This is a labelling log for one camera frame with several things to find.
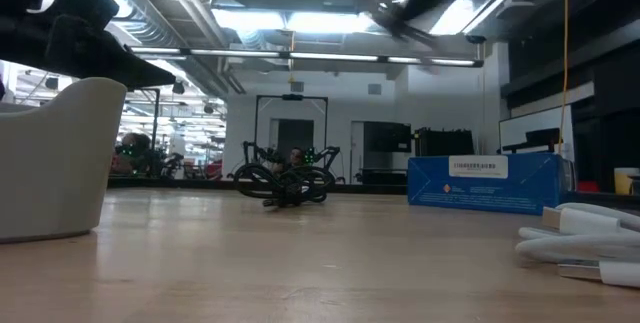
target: blue box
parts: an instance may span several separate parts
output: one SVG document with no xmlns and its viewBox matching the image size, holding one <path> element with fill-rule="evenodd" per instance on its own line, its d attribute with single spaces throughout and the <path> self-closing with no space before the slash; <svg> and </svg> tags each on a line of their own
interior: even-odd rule
<svg viewBox="0 0 640 323">
<path fill-rule="evenodd" d="M 574 187 L 571 162 L 553 153 L 409 159 L 411 205 L 541 215 Z"/>
</svg>

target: yellow cable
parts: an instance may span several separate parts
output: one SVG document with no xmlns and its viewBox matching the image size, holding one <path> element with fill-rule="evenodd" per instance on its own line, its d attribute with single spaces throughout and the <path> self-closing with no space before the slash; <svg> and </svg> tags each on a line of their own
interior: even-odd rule
<svg viewBox="0 0 640 323">
<path fill-rule="evenodd" d="M 569 0 L 564 0 L 564 87 L 562 89 L 562 114 L 560 116 L 560 141 L 558 154 L 562 155 L 562 132 L 564 130 L 564 112 L 567 105 L 567 86 L 569 84 Z"/>
</svg>

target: yellow cup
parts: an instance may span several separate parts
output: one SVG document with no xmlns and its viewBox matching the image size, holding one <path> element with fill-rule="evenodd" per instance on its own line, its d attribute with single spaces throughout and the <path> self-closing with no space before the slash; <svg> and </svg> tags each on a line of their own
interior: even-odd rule
<svg viewBox="0 0 640 323">
<path fill-rule="evenodd" d="M 629 195 L 631 194 L 631 178 L 630 175 L 640 175 L 640 168 L 616 168 L 613 170 L 616 194 Z"/>
</svg>

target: table surface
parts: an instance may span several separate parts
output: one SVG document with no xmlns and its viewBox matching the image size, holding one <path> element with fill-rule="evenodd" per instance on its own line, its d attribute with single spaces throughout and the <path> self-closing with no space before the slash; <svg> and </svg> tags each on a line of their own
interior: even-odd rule
<svg viewBox="0 0 640 323">
<path fill-rule="evenodd" d="M 0 245 L 0 322 L 637 322 L 640 291 L 513 253 L 538 217 L 330 195 L 109 191 L 73 239 Z"/>
</svg>

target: whiteboard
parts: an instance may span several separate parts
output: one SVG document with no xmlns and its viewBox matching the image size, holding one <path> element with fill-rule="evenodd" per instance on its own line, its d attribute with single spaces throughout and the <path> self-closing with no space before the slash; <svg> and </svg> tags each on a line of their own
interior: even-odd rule
<svg viewBox="0 0 640 323">
<path fill-rule="evenodd" d="M 552 108 L 537 113 L 520 116 L 500 122 L 500 147 L 512 144 L 520 144 L 527 141 L 527 132 L 540 129 L 560 128 L 562 117 L 562 107 Z M 573 124 L 571 117 L 571 106 L 567 105 L 564 112 L 564 127 L 562 131 L 562 156 L 565 159 L 574 161 Z M 544 147 L 523 149 L 518 153 L 545 150 Z"/>
</svg>

